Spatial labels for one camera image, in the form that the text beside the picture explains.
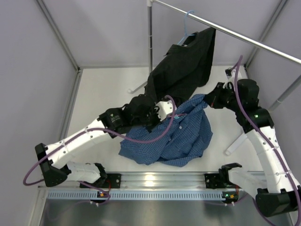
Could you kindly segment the blue checked shirt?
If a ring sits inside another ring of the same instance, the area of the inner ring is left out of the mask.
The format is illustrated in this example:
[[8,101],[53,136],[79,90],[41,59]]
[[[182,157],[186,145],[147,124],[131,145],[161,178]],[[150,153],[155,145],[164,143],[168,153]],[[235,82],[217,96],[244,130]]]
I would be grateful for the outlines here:
[[174,118],[168,132],[158,141],[152,140],[167,129],[170,119],[164,120],[152,132],[144,127],[131,129],[120,143],[119,155],[138,164],[161,162],[176,167],[183,167],[189,161],[202,157],[213,136],[203,98],[203,94],[195,94],[177,107],[176,114],[186,115]]

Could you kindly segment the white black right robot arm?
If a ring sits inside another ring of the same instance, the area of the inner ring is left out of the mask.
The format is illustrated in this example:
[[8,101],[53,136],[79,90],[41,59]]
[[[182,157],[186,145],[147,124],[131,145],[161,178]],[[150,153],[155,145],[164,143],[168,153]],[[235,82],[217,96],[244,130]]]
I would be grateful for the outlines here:
[[219,182],[224,187],[236,185],[247,192],[265,217],[300,212],[301,185],[282,154],[270,113],[259,106],[258,94],[255,81],[240,79],[237,83],[219,82],[204,97],[211,108],[227,108],[235,113],[265,175],[262,181],[239,163],[231,163],[219,169]]

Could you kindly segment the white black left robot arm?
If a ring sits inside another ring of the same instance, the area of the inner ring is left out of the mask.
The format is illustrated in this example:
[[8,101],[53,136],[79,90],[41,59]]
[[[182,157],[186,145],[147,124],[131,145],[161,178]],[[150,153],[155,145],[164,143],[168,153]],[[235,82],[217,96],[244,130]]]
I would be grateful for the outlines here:
[[110,108],[73,135],[50,145],[35,146],[47,187],[65,181],[83,181],[97,188],[106,184],[107,174],[99,163],[78,163],[72,159],[101,142],[126,134],[134,127],[153,129],[173,111],[171,101],[155,103],[146,95],[132,98],[122,107]]

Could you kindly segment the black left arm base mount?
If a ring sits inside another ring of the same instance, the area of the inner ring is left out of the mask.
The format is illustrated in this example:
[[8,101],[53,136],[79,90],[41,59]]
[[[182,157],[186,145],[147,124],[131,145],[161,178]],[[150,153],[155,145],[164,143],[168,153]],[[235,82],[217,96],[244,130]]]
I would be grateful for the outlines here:
[[101,175],[99,179],[97,179],[94,183],[88,183],[84,181],[85,184],[88,184],[89,186],[93,186],[96,188],[113,188],[118,189],[120,188],[121,183],[121,174],[119,173],[108,173]]

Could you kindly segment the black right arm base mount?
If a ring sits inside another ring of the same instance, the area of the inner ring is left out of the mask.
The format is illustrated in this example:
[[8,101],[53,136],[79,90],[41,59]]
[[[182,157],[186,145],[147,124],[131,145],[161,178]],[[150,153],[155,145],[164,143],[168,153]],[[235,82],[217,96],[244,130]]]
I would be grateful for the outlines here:
[[225,176],[220,175],[219,173],[206,173],[205,184],[208,189],[222,189],[222,188],[232,188],[231,184]]

